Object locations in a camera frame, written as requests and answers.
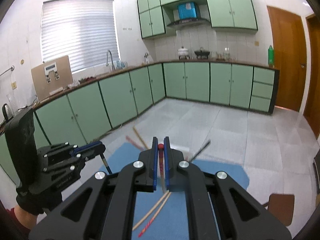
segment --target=window blind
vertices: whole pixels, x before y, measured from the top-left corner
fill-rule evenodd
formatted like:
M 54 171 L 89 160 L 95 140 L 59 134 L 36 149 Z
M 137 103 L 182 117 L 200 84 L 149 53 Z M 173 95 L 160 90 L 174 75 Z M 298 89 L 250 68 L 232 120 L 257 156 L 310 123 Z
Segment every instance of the window blind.
M 72 72 L 119 60 L 113 0 L 54 0 L 42 8 L 43 61 L 69 56 Z

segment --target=wooden door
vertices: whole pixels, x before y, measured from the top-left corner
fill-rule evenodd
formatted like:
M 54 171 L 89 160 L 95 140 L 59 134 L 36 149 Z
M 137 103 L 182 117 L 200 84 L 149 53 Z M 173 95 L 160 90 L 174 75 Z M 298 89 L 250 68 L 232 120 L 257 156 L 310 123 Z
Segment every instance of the wooden door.
M 209 63 L 186 62 L 187 99 L 209 102 Z
M 316 137 L 320 133 L 320 22 L 307 18 L 311 45 L 311 78 L 304 116 Z
M 268 6 L 275 68 L 280 70 L 276 105 L 299 111 L 306 81 L 307 49 L 299 15 Z

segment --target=bottle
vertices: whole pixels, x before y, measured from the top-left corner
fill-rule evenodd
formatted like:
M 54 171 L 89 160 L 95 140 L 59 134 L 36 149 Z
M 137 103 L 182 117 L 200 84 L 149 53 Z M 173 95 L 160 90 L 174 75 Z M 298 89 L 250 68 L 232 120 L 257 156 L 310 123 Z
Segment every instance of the bottle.
M 275 52 L 273 50 L 273 47 L 270 45 L 268 49 L 268 65 L 269 67 L 274 67 L 274 58 L 275 58 Z

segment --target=wooden stick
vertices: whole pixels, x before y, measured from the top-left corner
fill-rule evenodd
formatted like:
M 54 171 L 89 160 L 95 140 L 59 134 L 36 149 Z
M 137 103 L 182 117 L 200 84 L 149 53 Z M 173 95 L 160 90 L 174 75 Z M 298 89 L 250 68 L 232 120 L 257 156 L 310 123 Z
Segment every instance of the wooden stick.
M 169 194 L 169 190 L 167 190 L 162 197 L 158 200 L 158 202 L 149 210 L 149 212 L 139 220 L 138 223 L 136 223 L 134 225 L 134 227 L 132 228 L 132 231 L 136 230 L 138 226 L 140 226 L 142 224 L 142 222 L 144 220 L 146 220 L 146 218 L 157 208 L 157 206 L 161 203 L 161 201 Z
M 141 138 L 140 134 L 138 133 L 137 129 L 135 127 L 132 127 L 134 133 L 136 134 L 136 136 L 138 136 L 139 140 L 141 141 L 141 143 L 143 144 L 143 146 L 148 150 L 149 147 L 147 146 L 147 144 L 145 143 L 145 141 Z
M 159 209 L 157 210 L 157 212 L 155 213 L 155 215 L 151 218 L 151 220 L 149 221 L 149 223 L 145 226 L 145 228 L 143 228 L 143 230 L 138 234 L 138 237 L 141 237 L 144 232 L 148 229 L 148 227 L 152 224 L 152 222 L 155 220 L 155 218 L 157 217 L 157 215 L 159 214 L 159 212 L 161 211 L 161 209 L 163 208 L 164 204 L 167 202 L 168 198 L 170 197 L 171 192 L 167 195 L 167 197 L 165 198 L 165 200 L 162 202 L 161 206 L 159 207 Z

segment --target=range hood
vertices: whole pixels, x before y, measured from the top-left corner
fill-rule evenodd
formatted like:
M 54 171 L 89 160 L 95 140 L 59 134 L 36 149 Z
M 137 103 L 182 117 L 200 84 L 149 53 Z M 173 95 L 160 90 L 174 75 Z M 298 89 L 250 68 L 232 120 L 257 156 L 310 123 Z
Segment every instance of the range hood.
M 181 19 L 181 20 L 177 20 L 172 23 L 169 23 L 167 27 L 180 30 L 184 27 L 197 26 L 201 24 L 210 24 L 210 22 L 204 18 L 187 18 L 187 19 Z

